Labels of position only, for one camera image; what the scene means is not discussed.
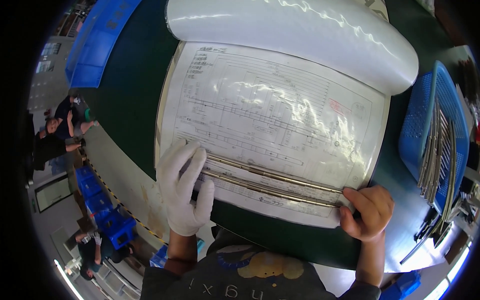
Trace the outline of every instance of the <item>technical drawing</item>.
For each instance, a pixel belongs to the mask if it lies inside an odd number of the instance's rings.
[[[356,88],[375,95],[374,103],[344,87],[352,79],[311,62],[305,68],[307,63],[298,58],[283,55],[288,60],[279,63],[270,61],[265,50],[234,45],[193,48],[194,44],[186,44],[175,69],[172,82],[177,84],[168,91],[161,143],[196,139],[208,152],[337,188],[363,182],[375,145],[366,147],[367,155],[362,145],[367,129],[369,141],[376,140],[380,131],[378,112],[384,105],[380,94],[362,90],[363,86]],[[372,119],[372,109],[376,119]],[[245,173],[214,161],[207,160],[205,167],[347,204],[339,194]],[[352,177],[361,180],[352,184]],[[246,209],[316,226],[325,222],[316,217],[333,222],[332,208],[271,197],[205,175],[201,179],[214,181],[216,198]]]

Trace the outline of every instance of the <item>dark shirt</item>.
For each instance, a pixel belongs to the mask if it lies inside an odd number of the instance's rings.
[[[140,299],[337,299],[325,290],[310,263],[223,238],[217,238],[207,256],[183,276],[146,268]],[[378,300],[380,293],[378,287],[365,284],[338,299]]]
[[[46,135],[40,139],[40,132],[35,136],[35,147],[33,153],[33,164],[35,170],[43,170],[44,164],[56,157],[67,153],[65,141],[59,139],[53,134]]]
[[[55,131],[55,135],[62,140],[72,138],[68,130],[67,122],[67,116],[70,110],[72,111],[72,124],[76,124],[78,121],[78,113],[76,109],[72,108],[72,104],[70,103],[70,96],[67,96],[62,102],[60,102],[60,104],[57,106],[57,110],[55,111],[55,118],[63,120],[58,125],[57,130]]]
[[[88,266],[88,268],[94,272],[98,272],[100,267],[103,265],[103,261],[109,258],[115,248],[113,247],[112,242],[108,239],[103,232],[100,232],[100,237],[102,238],[102,244],[100,245],[100,264],[95,263],[95,239],[91,238],[87,244],[79,243],[78,252],[82,258],[82,265]]]

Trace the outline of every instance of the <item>cartoon print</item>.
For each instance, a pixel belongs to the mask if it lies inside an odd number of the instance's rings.
[[[298,259],[265,251],[255,254],[250,263],[237,269],[237,272],[243,278],[267,278],[283,274],[287,279],[297,279],[303,274],[303,264]]]
[[[218,250],[219,264],[226,269],[237,269],[243,278],[268,278],[271,276],[283,276],[287,279],[297,279],[303,274],[303,264],[300,260],[283,256],[269,251],[247,252],[240,260],[226,259],[227,253],[249,250],[252,246],[227,246]]]

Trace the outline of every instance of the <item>gray t-shirt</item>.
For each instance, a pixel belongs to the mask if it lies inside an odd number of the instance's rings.
[[[207,256],[181,277],[165,269],[146,268],[141,300],[337,299],[325,290],[310,263],[256,245],[225,242],[217,239]],[[378,287],[365,284],[349,289],[338,299],[378,300],[380,293]]]

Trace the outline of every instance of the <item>red stamp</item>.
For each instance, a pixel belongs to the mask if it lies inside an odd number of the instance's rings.
[[[341,116],[345,116],[345,114],[348,114],[351,112],[350,109],[348,109],[347,107],[341,105],[340,103],[336,102],[335,100],[333,100],[332,98],[329,98],[329,103],[330,103],[330,107],[339,115]]]

